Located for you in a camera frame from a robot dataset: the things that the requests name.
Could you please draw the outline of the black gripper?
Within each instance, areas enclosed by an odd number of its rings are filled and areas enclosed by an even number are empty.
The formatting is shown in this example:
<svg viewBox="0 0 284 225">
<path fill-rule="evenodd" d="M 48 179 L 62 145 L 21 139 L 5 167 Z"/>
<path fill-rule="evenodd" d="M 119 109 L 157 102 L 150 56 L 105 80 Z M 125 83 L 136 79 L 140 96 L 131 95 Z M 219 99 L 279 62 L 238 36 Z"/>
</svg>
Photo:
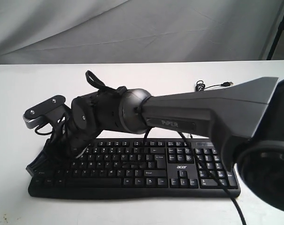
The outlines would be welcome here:
<svg viewBox="0 0 284 225">
<path fill-rule="evenodd" d="M 44 145 L 44 152 L 26 166 L 30 176 L 35 176 L 40 171 L 50 169 L 50 161 L 62 163 L 72 161 L 83 155 L 85 148 L 93 143 L 95 135 L 87 135 L 78 130 L 72 131 L 65 128 L 64 124 L 52 126 L 50 138 Z"/>
</svg>

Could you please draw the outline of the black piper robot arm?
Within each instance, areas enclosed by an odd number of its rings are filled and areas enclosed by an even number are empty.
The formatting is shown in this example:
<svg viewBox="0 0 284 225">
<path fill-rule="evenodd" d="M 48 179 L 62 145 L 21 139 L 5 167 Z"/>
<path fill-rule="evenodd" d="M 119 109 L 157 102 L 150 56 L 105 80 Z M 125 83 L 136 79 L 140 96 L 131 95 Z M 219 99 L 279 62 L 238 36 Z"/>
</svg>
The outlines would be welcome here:
<svg viewBox="0 0 284 225">
<path fill-rule="evenodd" d="M 26 168 L 30 196 L 235 199 L 240 178 L 284 211 L 284 80 L 154 97 L 86 79 L 96 91 L 71 106 L 57 95 L 24 113 L 35 132 L 52 126 Z"/>
</svg>

